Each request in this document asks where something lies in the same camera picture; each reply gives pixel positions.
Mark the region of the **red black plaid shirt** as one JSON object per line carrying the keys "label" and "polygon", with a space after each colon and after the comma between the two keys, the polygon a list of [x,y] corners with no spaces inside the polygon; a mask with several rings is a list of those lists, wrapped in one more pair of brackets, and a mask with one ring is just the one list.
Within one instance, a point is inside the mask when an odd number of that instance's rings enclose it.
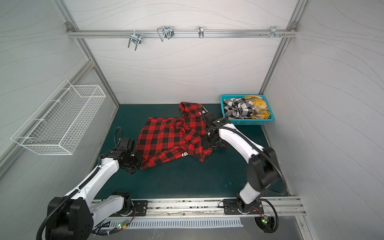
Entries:
{"label": "red black plaid shirt", "polygon": [[203,162],[212,154],[214,149],[203,143],[206,125],[201,107],[202,104],[182,102],[180,118],[148,118],[136,146],[144,158],[142,170],[186,156]]}

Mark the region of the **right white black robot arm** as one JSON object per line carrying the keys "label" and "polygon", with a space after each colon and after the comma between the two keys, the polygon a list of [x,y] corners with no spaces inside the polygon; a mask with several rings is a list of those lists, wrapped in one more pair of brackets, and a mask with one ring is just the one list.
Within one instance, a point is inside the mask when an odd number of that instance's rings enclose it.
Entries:
{"label": "right white black robot arm", "polygon": [[287,182],[278,166],[277,154],[271,147],[262,147],[241,133],[228,118],[215,119],[205,107],[199,108],[206,126],[204,146],[213,149],[231,145],[248,164],[247,183],[237,196],[237,208],[248,213],[267,192],[288,193]]}

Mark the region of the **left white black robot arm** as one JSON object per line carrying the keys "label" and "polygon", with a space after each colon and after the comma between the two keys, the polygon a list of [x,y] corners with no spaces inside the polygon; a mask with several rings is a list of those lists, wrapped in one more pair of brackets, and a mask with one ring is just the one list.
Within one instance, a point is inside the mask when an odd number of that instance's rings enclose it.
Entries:
{"label": "left white black robot arm", "polygon": [[63,197],[53,198],[36,239],[86,240],[91,234],[108,236],[129,226],[132,219],[102,231],[108,226],[105,221],[111,215],[136,214],[137,209],[129,193],[115,192],[98,204],[93,205],[92,202],[101,188],[120,169],[134,174],[141,168],[144,158],[134,147],[135,141],[130,138],[121,137],[115,140],[115,147],[98,156],[98,164],[84,180]]}

